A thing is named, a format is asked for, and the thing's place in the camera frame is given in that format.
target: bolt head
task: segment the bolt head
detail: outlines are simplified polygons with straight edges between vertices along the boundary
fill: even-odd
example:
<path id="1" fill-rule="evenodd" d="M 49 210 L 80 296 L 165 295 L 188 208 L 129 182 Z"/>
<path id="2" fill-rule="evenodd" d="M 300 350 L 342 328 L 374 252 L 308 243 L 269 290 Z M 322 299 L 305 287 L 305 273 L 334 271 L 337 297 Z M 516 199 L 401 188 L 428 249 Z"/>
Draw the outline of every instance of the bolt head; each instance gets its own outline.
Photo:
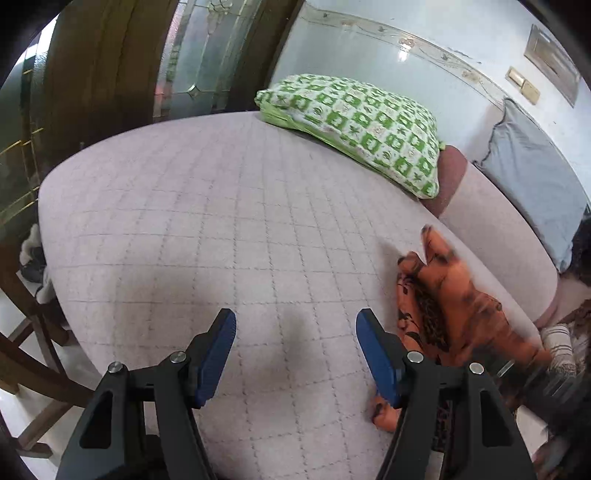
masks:
<path id="1" fill-rule="evenodd" d="M 110 374 L 116 374 L 118 372 L 121 372 L 123 370 L 123 364 L 121 362 L 112 362 L 111 364 L 109 364 L 109 366 L 107 367 L 107 371 Z"/>
<path id="2" fill-rule="evenodd" d="M 425 357 L 423 357 L 423 354 L 421 352 L 412 351 L 407 353 L 407 358 L 410 362 L 414 364 L 419 364 L 423 361 Z"/>
<path id="3" fill-rule="evenodd" d="M 472 372 L 473 374 L 482 375 L 484 373 L 484 367 L 477 362 L 472 362 L 469 368 L 470 372 Z"/>
<path id="4" fill-rule="evenodd" d="M 174 364 L 182 364 L 187 359 L 187 354 L 183 351 L 171 353 L 170 361 Z"/>

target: green and white pillow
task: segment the green and white pillow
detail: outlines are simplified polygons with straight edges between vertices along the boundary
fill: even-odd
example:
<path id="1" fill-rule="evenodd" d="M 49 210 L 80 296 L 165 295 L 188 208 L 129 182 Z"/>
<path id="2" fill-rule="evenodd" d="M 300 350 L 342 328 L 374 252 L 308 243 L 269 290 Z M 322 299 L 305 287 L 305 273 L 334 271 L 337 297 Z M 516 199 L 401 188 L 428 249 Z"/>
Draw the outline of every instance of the green and white pillow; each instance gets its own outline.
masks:
<path id="1" fill-rule="evenodd" d="M 320 138 L 393 179 L 418 198 L 439 193 L 433 114 L 369 83 L 292 75 L 256 94 L 265 122 Z"/>

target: black object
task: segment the black object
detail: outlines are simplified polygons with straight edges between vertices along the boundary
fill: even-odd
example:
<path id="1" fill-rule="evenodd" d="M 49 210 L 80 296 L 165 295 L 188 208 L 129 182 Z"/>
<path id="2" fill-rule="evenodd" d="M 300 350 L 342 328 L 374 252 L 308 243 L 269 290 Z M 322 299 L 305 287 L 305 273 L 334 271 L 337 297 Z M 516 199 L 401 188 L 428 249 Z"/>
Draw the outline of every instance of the black object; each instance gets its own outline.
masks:
<path id="1" fill-rule="evenodd" d="M 185 352 L 132 371 L 112 363 L 76 425 L 56 479 L 215 480 L 192 409 L 213 397 L 235 335 L 236 316 L 222 309 Z M 155 402 L 159 437 L 146 434 L 147 401 Z"/>
<path id="2" fill-rule="evenodd" d="M 591 478 L 591 376 L 576 377 L 538 365 L 523 367 L 483 348 L 475 355 L 487 366 L 502 393 L 544 420 L 551 439 L 541 467 L 555 480 Z"/>
<path id="3" fill-rule="evenodd" d="M 9 2 L 0 15 L 0 86 L 31 40 L 70 0 Z"/>
<path id="4" fill-rule="evenodd" d="M 43 247 L 33 247 L 30 251 L 31 260 L 21 265 L 21 275 L 25 280 L 33 283 L 43 283 L 43 274 L 47 267 Z"/>
<path id="5" fill-rule="evenodd" d="M 589 205 L 573 238 L 573 258 L 567 272 L 575 275 L 588 287 L 591 286 L 591 210 Z"/>
<path id="6" fill-rule="evenodd" d="M 515 419 L 481 364 L 442 367 L 407 352 L 371 309 L 359 312 L 356 329 L 380 394 L 403 408 L 378 480 L 423 480 L 440 398 L 452 405 L 440 479 L 535 480 Z"/>
<path id="7" fill-rule="evenodd" d="M 0 472 L 10 480 L 37 480 L 18 454 L 14 438 L 0 413 Z"/>

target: wooden chair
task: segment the wooden chair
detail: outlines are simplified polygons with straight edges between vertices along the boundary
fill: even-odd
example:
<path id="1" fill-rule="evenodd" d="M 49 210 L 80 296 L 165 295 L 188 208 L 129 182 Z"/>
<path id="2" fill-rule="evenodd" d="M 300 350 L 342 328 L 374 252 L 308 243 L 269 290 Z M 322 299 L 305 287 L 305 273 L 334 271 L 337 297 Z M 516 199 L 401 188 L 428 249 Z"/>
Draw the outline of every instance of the wooden chair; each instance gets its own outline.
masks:
<path id="1" fill-rule="evenodd" d="M 38 440 L 72 405 L 85 407 L 92 390 L 68 378 L 52 341 L 66 346 L 73 342 L 73 336 L 54 320 L 56 315 L 51 307 L 39 305 L 17 277 L 18 251 L 16 247 L 0 245 L 0 289 L 25 315 L 10 335 L 0 333 L 0 388 L 16 395 L 19 385 L 23 385 L 52 399 L 17 438 L 10 438 L 21 456 L 48 458 L 51 449 Z M 20 349 L 32 333 L 47 365 Z"/>
<path id="2" fill-rule="evenodd" d="M 14 448 L 14 440 L 0 413 L 0 472 L 4 478 L 37 480 Z"/>

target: white mattress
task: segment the white mattress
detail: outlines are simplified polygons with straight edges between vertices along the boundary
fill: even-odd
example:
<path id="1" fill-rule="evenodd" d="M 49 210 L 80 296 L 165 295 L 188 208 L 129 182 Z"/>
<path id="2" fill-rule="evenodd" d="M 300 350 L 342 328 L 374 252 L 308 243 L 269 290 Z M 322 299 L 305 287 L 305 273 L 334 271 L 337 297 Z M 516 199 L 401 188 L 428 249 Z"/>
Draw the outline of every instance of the white mattress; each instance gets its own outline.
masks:
<path id="1" fill-rule="evenodd" d="M 221 307 L 236 312 L 216 396 L 197 412 L 215 470 L 236 480 L 375 477 L 391 435 L 366 412 L 375 387 L 355 317 L 369 306 L 394 329 L 396 260 L 421 252 L 425 223 L 510 303 L 397 186 L 255 113 L 89 147 L 47 177 L 39 212 L 58 298 L 100 372 L 154 365 Z"/>

